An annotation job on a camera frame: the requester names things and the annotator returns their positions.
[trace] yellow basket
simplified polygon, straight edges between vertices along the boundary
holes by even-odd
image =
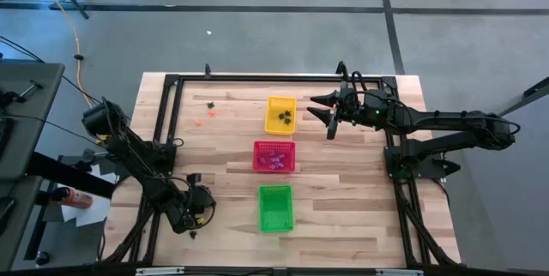
[[[295,132],[295,123],[297,119],[298,100],[294,97],[276,97],[272,96],[267,101],[267,114],[265,116],[265,131],[273,135],[291,135]],[[288,117],[292,120],[286,124],[279,115],[285,111],[290,111]]]

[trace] gray floor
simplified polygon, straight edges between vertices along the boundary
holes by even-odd
[[[82,0],[91,3],[380,7],[381,0]],[[394,7],[548,8],[547,0],[391,0]],[[132,112],[142,72],[213,71],[331,73],[344,60],[363,74],[394,74],[380,14],[90,12],[69,15],[81,39],[87,91]],[[549,71],[547,16],[395,15],[406,74],[419,75],[429,109],[500,112]],[[0,10],[0,34],[48,62],[64,63],[75,79],[75,41],[61,13]],[[6,57],[21,57],[0,47]],[[86,104],[66,83],[49,120],[85,135]],[[74,155],[85,141],[46,126],[38,150]],[[459,153],[452,155],[460,158]],[[462,260],[472,267],[505,268],[467,170],[449,178],[452,218]],[[94,259],[100,227],[49,225],[42,249],[49,266]],[[63,239],[63,248],[59,239]],[[32,267],[17,260],[14,268]]]

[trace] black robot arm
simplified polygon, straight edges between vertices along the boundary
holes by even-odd
[[[467,147],[505,149],[515,142],[514,134],[520,129],[517,124],[493,113],[417,111],[383,90],[357,91],[354,84],[349,87],[346,81],[341,83],[339,91],[311,97],[311,100],[334,108],[333,112],[330,109],[307,108],[328,127],[329,140],[335,138],[337,125],[341,122],[360,124],[375,130],[384,129],[391,135],[408,135],[422,129],[460,131],[427,141],[402,140],[396,162],[410,170],[434,153]],[[515,125],[516,130],[511,132],[510,125]]]
[[[128,127],[118,105],[103,103],[86,111],[82,123],[93,137],[105,136],[102,145],[112,153],[142,186],[148,204],[157,213],[165,213],[176,233],[197,229],[196,215],[215,202],[208,188],[197,186],[200,174],[187,176],[189,189],[181,191],[173,182],[172,170],[178,146],[143,141]]]

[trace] spray can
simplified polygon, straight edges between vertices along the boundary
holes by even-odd
[[[60,187],[51,192],[51,199],[61,205],[88,208],[92,206],[94,198],[80,190],[69,187]]]

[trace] wood grain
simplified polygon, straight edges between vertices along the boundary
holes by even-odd
[[[131,128],[144,140],[152,139],[163,80],[163,73],[142,77]],[[401,100],[424,110],[419,78],[397,76],[397,81]],[[201,172],[218,206],[212,222],[198,231],[195,240],[186,233],[173,233],[162,215],[154,264],[404,267],[395,193],[384,168],[384,133],[342,123],[335,140],[327,141],[324,125],[305,109],[317,106],[310,96],[337,87],[334,83],[185,82],[176,130],[184,146],[178,150],[174,175]],[[269,95],[298,99],[295,134],[265,133]],[[215,102],[215,117],[208,116],[210,101]],[[168,104],[163,138],[172,109],[172,102]],[[196,119],[203,126],[195,126]],[[425,140],[431,133],[418,131],[411,136]],[[253,142],[258,140],[295,141],[295,173],[255,173],[251,159]],[[266,184],[292,185],[293,231],[258,230],[257,188]],[[431,181],[418,181],[418,189],[426,226],[459,261],[444,193]],[[106,226],[106,256],[134,224],[140,195],[141,186],[133,179],[117,188]],[[419,258],[415,232],[412,242]]]

